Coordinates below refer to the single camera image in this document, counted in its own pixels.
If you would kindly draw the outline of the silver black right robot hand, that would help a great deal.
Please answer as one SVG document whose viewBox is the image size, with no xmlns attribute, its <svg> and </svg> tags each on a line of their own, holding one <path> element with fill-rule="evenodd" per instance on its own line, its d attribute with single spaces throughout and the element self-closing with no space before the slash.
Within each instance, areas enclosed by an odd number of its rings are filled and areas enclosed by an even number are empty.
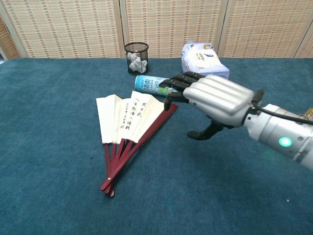
<svg viewBox="0 0 313 235">
<path fill-rule="evenodd" d="M 164 100 L 164 110 L 172 102 L 183 102 L 194 105 L 211 119 L 211 124 L 203 131 L 190 131 L 189 138 L 203 141 L 210 139 L 223 128 L 237 128 L 244 124 L 249 113 L 262 100 L 264 90 L 254 93 L 252 90 L 217 75 L 201 75 L 195 72 L 184 72 L 171 79 L 162 81 L 161 88 L 174 88 Z"/>
</svg>

